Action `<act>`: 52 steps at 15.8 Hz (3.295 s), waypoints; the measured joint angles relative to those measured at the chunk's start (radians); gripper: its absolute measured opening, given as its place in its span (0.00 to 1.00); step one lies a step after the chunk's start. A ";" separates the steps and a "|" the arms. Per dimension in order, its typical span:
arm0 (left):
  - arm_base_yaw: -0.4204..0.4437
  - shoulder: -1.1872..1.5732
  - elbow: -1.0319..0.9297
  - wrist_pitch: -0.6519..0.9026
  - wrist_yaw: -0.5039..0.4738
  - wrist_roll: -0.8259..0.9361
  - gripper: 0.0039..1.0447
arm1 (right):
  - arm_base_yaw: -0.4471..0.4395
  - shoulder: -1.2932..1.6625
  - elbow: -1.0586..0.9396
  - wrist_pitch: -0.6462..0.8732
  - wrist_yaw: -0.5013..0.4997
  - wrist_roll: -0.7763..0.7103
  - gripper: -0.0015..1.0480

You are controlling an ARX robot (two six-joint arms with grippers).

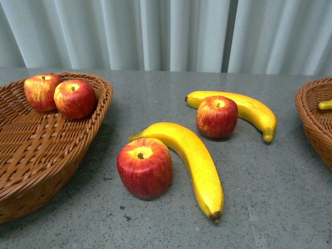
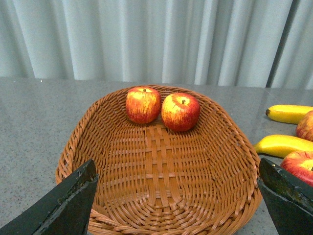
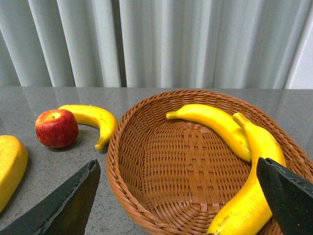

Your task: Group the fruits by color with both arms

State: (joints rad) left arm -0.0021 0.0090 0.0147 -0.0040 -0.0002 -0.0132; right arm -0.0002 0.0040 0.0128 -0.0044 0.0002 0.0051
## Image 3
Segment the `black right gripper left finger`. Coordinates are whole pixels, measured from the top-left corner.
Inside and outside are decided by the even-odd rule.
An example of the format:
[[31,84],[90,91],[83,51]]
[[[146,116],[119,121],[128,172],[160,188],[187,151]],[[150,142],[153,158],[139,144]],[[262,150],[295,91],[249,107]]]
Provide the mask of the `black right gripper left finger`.
[[0,231],[2,235],[83,235],[101,167],[88,162],[45,199]]

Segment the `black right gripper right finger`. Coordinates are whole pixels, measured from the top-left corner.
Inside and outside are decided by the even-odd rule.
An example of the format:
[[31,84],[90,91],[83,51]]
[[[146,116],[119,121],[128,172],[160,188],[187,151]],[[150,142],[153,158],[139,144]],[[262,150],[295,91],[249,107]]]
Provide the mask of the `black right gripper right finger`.
[[260,158],[257,178],[285,235],[313,233],[313,184],[271,158]]

